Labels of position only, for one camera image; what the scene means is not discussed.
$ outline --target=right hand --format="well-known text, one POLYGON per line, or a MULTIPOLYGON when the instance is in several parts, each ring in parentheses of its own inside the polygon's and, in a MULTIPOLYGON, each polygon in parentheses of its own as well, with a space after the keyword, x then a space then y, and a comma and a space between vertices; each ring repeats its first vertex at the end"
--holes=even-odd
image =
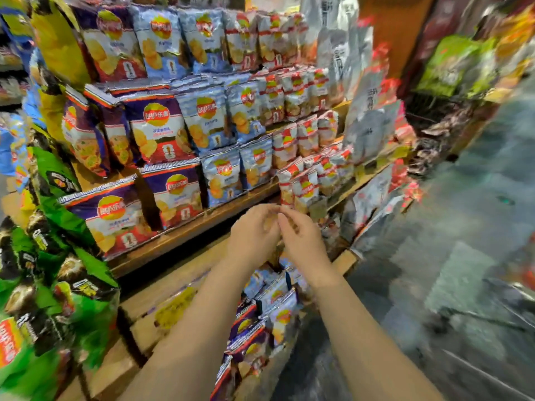
POLYGON ((284 247, 291 262, 313 288, 328 283, 333 268, 322 239, 322 232, 310 216, 293 209, 280 208, 277 215, 284 247), (291 219, 298 227, 296 232, 291 219))

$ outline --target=forearm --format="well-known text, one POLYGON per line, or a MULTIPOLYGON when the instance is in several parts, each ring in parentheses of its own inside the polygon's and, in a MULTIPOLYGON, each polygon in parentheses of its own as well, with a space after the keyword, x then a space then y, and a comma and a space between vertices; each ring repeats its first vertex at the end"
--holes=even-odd
POLYGON ((247 267, 222 260, 202 284, 183 318, 128 387, 121 400, 208 399, 236 315, 247 267))
POLYGON ((334 269, 315 289, 319 311, 353 398, 442 401, 438 390, 375 322, 334 269))

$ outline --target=left arm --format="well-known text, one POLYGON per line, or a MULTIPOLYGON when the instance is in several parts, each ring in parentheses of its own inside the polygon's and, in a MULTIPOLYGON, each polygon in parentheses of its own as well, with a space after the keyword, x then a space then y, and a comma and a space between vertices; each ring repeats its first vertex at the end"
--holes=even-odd
POLYGON ((278 207, 260 204, 232 227, 225 256, 208 273, 191 306, 120 398, 145 401, 208 400, 236 316, 241 291, 275 248, 278 207))

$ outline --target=tiled floor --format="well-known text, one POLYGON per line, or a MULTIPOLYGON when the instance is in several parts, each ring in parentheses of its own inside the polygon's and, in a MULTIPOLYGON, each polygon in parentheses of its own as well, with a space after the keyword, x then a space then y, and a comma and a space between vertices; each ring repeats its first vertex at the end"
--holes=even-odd
MULTIPOLYGON (((511 319, 482 277, 535 230, 534 124, 531 79, 458 161, 436 169, 424 201, 398 216, 348 276, 368 310, 448 399, 535 397, 532 336, 469 317, 454 318, 455 330, 441 337, 423 325, 443 306, 511 319)), ((350 398, 315 317, 272 400, 350 398)))

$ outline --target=right arm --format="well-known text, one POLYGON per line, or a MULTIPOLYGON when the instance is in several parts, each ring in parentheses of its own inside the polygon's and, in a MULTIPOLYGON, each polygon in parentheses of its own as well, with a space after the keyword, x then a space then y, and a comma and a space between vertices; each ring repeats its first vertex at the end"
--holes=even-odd
POLYGON ((310 284, 334 353, 356 400, 443 401, 399 350, 333 267, 310 217, 281 209, 278 222, 290 260, 310 284), (297 225, 298 232, 288 219, 297 225))

